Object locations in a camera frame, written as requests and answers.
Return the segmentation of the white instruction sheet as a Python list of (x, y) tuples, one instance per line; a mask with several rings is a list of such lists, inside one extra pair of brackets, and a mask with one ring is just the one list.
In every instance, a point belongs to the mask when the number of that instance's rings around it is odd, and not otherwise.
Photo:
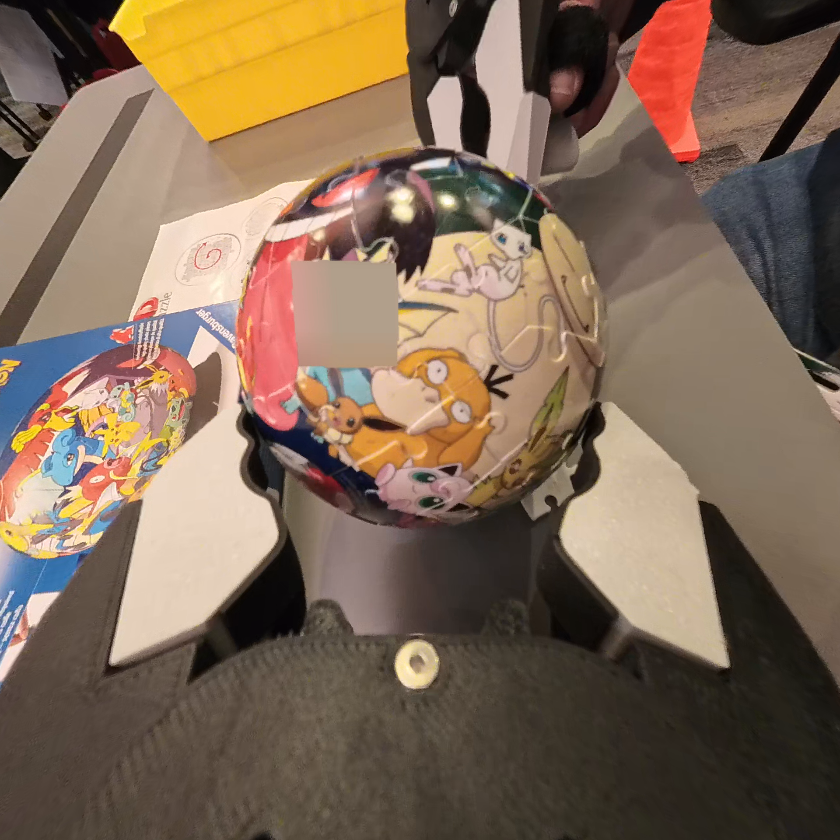
[(221, 307), (212, 334), (235, 346), (235, 309), (252, 258), (280, 212), (310, 180), (285, 182), (238, 203), (160, 227), (143, 273), (132, 321)]

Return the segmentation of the orange traffic cone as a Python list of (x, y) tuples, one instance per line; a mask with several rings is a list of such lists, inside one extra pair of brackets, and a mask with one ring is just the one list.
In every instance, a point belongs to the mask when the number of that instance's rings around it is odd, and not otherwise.
[(678, 163), (700, 156), (692, 102), (710, 25), (710, 1), (663, 3), (644, 27), (627, 74)]

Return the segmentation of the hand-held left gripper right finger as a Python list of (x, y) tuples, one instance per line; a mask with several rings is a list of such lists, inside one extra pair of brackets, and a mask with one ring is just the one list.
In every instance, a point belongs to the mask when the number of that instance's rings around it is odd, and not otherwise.
[(645, 643), (728, 669), (698, 490), (615, 404), (587, 432), (560, 514), (553, 616), (615, 662)]

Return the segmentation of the black office chair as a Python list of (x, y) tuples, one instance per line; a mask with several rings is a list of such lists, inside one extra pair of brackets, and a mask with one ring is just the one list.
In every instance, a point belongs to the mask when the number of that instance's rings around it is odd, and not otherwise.
[(791, 150), (826, 98), (838, 100), (838, 1), (716, 1), (728, 37), (712, 65), (721, 132), (769, 161)]

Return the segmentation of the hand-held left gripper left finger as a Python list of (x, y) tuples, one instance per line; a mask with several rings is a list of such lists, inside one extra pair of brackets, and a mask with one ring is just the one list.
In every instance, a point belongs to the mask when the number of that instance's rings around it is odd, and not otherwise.
[(241, 405), (220, 411), (171, 458), (141, 500), (112, 667), (205, 641), (237, 645), (224, 613), (284, 547), (277, 489), (264, 488), (259, 442)]

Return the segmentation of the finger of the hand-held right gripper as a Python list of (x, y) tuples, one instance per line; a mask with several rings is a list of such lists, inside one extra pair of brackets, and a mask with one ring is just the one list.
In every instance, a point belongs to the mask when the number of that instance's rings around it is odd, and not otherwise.
[(475, 66), (490, 113), (488, 161), (536, 185), (551, 106), (546, 97), (524, 85), (519, 1), (492, 4), (476, 49)]
[(470, 154), (487, 153), (490, 105), (474, 66), (438, 78), (426, 102), (434, 135), (430, 144)]

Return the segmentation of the colourful cartoon puzzle ball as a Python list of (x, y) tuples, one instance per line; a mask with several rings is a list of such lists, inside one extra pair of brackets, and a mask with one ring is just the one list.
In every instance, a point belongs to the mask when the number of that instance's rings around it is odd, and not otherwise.
[[(304, 364), (292, 265), (395, 270), (396, 362)], [(538, 187), (475, 154), (367, 155), (268, 227), (236, 321), (244, 404), (336, 508), (414, 528), (520, 501), (569, 456), (600, 388), (606, 307)]]

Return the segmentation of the person's blue jeans leg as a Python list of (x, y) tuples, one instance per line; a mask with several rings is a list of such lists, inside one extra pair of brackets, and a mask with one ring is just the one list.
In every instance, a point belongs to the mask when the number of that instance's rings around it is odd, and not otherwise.
[(839, 355), (839, 130), (722, 177), (700, 199), (789, 342)]

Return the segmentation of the yellow plastic bin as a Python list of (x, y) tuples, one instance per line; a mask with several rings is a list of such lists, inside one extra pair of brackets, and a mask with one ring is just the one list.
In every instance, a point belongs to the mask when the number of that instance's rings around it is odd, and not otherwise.
[(407, 73), (404, 1), (127, 1), (109, 29), (205, 141)]

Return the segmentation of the person's white shoe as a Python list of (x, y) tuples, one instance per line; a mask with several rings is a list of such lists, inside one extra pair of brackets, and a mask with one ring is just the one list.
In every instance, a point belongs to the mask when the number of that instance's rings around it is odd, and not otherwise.
[(832, 415), (839, 421), (839, 370), (801, 350), (796, 353)]

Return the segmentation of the blue puzzle box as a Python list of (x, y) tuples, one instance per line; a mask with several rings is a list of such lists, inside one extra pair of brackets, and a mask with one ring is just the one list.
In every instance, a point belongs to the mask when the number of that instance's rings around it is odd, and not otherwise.
[(2, 348), (2, 681), (121, 510), (236, 404), (237, 306)]

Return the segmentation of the pale puzzle piece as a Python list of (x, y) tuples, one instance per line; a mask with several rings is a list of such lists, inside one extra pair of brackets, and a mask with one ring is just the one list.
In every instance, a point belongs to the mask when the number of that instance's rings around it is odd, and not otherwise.
[(521, 500), (521, 506), (529, 518), (536, 522), (549, 516), (555, 509), (561, 508), (573, 495), (571, 478), (563, 469), (559, 469), (536, 490), (525, 496)]

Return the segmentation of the person's right hand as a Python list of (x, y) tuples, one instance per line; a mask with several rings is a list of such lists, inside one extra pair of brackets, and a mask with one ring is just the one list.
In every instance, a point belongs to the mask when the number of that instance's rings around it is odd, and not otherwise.
[(562, 2), (549, 32), (549, 102), (579, 138), (608, 110), (620, 71), (612, 2)]

